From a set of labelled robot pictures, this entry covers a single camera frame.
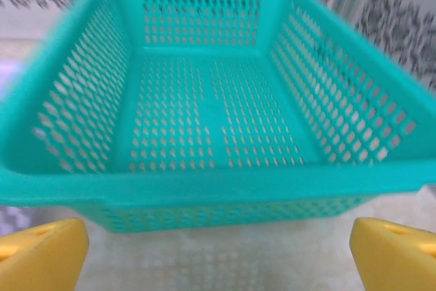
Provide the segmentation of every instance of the yellow object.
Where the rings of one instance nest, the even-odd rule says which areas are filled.
[[[436,234],[358,218],[350,247],[366,291],[436,290]]]
[[[80,219],[0,237],[0,290],[73,291],[88,244]]]

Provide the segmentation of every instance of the plastic basket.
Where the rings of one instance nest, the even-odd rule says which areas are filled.
[[[132,232],[435,180],[435,100],[316,0],[77,0],[27,71],[2,108],[5,204]]]

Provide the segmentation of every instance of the teal plastic basket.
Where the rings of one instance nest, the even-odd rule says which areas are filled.
[[[0,201],[114,232],[436,181],[436,101],[316,0],[77,0],[3,106]]]

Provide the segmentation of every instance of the white surface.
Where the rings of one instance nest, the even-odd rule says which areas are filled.
[[[0,61],[22,59],[34,45],[0,42]],[[332,219],[147,234],[110,234],[86,220],[91,245],[76,290],[363,291],[348,245],[355,218],[436,231],[435,212],[436,199],[424,188]],[[38,223],[75,215],[44,209]]]
[[[61,10],[53,3],[48,9],[41,9],[36,3],[26,9],[6,2],[5,7],[0,7],[0,38],[43,39],[60,14]]]

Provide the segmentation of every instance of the basket bottom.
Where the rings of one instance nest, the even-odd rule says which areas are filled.
[[[261,56],[148,50],[130,70],[118,172],[322,161],[290,91]]]

